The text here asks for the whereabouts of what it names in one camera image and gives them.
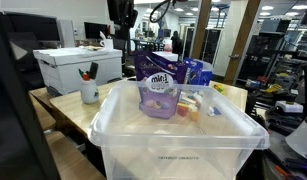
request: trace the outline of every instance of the cup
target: cup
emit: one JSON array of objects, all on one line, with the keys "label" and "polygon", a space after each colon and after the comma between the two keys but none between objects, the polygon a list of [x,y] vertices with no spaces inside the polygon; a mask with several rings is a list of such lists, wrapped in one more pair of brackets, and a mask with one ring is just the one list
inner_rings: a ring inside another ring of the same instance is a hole
[{"label": "cup", "polygon": [[109,49],[109,50],[114,49],[112,39],[104,39],[100,41],[100,45],[103,46],[105,49]]}]

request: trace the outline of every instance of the ceiling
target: ceiling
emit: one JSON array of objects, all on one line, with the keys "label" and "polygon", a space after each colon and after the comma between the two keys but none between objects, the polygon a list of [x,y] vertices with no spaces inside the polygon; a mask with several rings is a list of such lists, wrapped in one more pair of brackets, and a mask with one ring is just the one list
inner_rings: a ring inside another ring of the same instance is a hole
[{"label": "ceiling", "polygon": [[[231,0],[220,0],[220,2],[216,2],[216,3],[212,3],[215,6],[221,6],[221,5],[230,5]],[[159,3],[143,3],[143,4],[136,4],[135,6],[139,6],[139,7],[148,7],[148,8],[154,8],[158,5]],[[183,12],[178,12],[175,11],[173,6],[170,5],[169,11],[170,13],[176,14],[179,17],[196,17],[198,11],[192,11],[192,8],[195,7],[197,8],[199,5],[199,1],[198,0],[192,0],[192,1],[187,1],[187,2],[178,2],[176,3],[174,8],[181,8],[184,11]],[[298,19],[301,18],[302,15],[305,12],[304,10],[295,10],[292,9],[293,6],[295,5],[307,5],[307,0],[299,0],[299,1],[295,1],[295,0],[266,0],[264,2],[264,6],[272,6],[274,7],[273,10],[262,10],[261,12],[267,12],[270,13],[270,15],[267,16],[260,16],[260,18],[269,18],[270,16],[279,16],[279,15],[285,15],[286,13],[289,12],[296,12],[299,13],[298,15],[295,16],[290,16],[292,18]],[[162,6],[161,9],[159,11],[163,11],[164,9],[166,9],[166,5]],[[222,12],[228,13],[229,9],[225,9]],[[217,18],[218,17],[218,13],[219,11],[211,11],[211,18]]]}]

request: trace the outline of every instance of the purple snack bag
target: purple snack bag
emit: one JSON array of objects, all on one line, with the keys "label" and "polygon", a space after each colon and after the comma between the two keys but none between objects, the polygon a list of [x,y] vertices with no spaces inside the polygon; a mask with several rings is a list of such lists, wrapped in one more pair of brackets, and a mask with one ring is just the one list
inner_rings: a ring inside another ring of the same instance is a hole
[{"label": "purple snack bag", "polygon": [[176,111],[180,90],[173,84],[183,84],[187,65],[171,62],[152,52],[138,51],[134,58],[137,81],[146,82],[140,87],[140,109],[150,117],[169,119]]}]

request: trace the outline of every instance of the white cardboard box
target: white cardboard box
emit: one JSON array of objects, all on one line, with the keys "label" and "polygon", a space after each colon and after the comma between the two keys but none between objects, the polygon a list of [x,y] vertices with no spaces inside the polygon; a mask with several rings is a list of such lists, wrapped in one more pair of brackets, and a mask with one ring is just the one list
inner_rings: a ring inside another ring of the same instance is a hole
[{"label": "white cardboard box", "polygon": [[89,71],[92,62],[99,65],[96,85],[105,84],[114,78],[122,78],[120,50],[89,51],[81,48],[62,48],[33,52],[39,62],[45,86],[52,95],[79,91],[82,85],[79,69]]}]

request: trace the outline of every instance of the box lid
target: box lid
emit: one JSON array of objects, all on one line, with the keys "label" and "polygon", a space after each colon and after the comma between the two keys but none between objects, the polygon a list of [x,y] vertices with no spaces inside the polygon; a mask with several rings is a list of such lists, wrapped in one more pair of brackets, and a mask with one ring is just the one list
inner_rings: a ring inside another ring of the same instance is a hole
[{"label": "box lid", "polygon": [[81,48],[61,48],[48,50],[34,50],[34,57],[52,65],[75,64],[114,57],[122,57],[120,50],[101,49],[90,51]]}]

